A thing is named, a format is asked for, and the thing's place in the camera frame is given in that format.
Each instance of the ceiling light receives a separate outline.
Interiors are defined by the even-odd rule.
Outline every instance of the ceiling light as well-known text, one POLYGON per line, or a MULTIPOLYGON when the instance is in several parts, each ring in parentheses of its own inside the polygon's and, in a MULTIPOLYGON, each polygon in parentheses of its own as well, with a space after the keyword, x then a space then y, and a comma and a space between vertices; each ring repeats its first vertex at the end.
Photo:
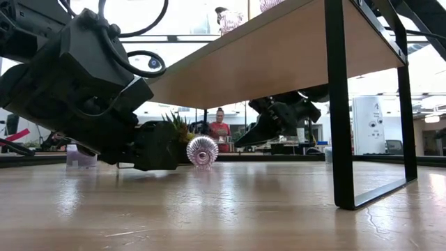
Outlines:
POLYGON ((424 118, 424 121, 426 123, 437 123, 440 121, 440 117, 439 116, 426 116, 426 118, 424 118))

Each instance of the wood grain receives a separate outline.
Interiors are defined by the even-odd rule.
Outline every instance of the wood grain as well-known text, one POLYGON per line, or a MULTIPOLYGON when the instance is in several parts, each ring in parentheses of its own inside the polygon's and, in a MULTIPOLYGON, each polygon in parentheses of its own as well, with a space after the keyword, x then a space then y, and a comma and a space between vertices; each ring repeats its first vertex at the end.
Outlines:
MULTIPOLYGON (((446 169, 361 211, 337 209, 323 162, 0 169, 2 250, 446 250, 446 169)), ((355 163, 357 192, 403 167, 355 163)))
MULTIPOLYGON (((324 0, 285 1, 148 79, 153 102, 208 109, 326 84, 324 0)), ((344 1, 348 76, 402 66, 344 1)))

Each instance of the desk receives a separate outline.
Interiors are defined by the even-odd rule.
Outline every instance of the desk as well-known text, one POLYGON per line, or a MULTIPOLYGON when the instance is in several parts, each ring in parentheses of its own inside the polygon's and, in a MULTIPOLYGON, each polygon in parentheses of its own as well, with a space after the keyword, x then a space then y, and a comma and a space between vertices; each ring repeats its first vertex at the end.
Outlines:
POLYGON ((396 42, 363 0, 288 0, 148 79, 151 101, 209 109, 328 83, 334 203, 359 209, 417 178, 407 33, 389 1, 376 5, 396 42), (355 196, 348 78, 390 68, 398 68, 405 178, 355 196))

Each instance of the shelf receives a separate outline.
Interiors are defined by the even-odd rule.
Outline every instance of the shelf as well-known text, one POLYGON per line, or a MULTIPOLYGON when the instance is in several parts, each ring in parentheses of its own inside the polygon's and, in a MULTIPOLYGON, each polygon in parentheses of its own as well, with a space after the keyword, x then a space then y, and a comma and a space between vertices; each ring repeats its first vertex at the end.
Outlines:
MULTIPOLYGON (((344 0, 348 77, 403 66, 370 9, 344 0)), ((209 109, 328 82, 324 0, 284 1, 148 79, 152 102, 209 109)))

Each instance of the potted plant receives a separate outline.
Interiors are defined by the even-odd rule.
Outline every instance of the potted plant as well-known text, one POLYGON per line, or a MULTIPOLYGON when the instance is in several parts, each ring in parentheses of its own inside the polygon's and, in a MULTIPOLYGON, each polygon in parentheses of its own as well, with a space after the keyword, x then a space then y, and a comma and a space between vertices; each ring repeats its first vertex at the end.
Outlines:
POLYGON ((181 118, 180 115, 175 115, 171 112, 171 118, 169 115, 162 116, 163 121, 171 123, 176 130, 176 135, 174 136, 174 146, 175 155, 177 157, 178 164, 189 164, 189 158, 187 158, 186 148, 187 144, 195 135, 189 132, 189 123, 186 118, 181 118))

